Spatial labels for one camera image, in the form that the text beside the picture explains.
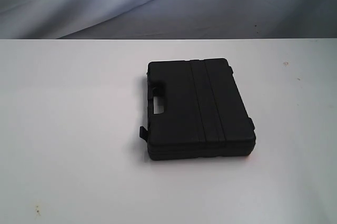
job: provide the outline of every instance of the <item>black plastic case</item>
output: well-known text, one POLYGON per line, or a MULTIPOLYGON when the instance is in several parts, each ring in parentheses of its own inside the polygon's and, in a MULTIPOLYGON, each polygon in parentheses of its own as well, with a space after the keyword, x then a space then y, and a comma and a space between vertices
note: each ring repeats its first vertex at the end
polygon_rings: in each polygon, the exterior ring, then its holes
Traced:
POLYGON ((151 62, 147 69, 147 141, 153 160, 249 155, 255 146, 232 68, 226 59, 151 62), (164 100, 154 114, 153 96, 164 100))

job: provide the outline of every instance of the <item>white table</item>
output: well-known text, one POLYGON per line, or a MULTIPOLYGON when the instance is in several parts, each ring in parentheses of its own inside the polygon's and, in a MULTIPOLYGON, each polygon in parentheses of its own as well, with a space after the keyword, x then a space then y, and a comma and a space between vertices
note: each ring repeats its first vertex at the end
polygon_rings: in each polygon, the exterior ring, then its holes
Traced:
POLYGON ((2 40, 0 53, 1 224, 337 223, 337 40, 2 40), (149 160, 148 62, 212 57, 233 68, 254 151, 149 160))

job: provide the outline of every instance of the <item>black case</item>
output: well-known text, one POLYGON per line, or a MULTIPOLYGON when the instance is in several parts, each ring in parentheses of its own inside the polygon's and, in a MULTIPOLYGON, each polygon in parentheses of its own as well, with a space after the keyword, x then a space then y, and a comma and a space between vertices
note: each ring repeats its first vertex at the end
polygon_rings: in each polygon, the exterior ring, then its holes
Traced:
POLYGON ((255 146, 232 68, 226 59, 151 62, 147 69, 147 141, 153 160, 249 155, 255 146), (164 112, 153 113, 153 96, 164 112))

